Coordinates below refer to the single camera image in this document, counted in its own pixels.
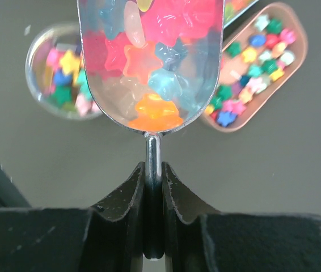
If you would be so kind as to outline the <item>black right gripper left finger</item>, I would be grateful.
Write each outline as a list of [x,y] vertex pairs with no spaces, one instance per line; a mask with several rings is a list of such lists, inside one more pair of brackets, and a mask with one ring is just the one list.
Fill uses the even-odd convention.
[[88,208],[0,208],[0,271],[141,271],[144,167]]

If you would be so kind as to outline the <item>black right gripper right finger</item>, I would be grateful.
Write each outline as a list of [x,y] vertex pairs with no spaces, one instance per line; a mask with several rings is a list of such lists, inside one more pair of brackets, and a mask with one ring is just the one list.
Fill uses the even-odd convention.
[[226,213],[162,164],[167,271],[321,271],[321,216]]

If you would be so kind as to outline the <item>silver metal scoop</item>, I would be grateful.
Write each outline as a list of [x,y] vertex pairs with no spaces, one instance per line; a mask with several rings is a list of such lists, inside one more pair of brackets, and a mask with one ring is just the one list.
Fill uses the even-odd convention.
[[78,1],[87,84],[146,140],[143,254],[164,254],[161,139],[198,118],[221,69],[224,1]]

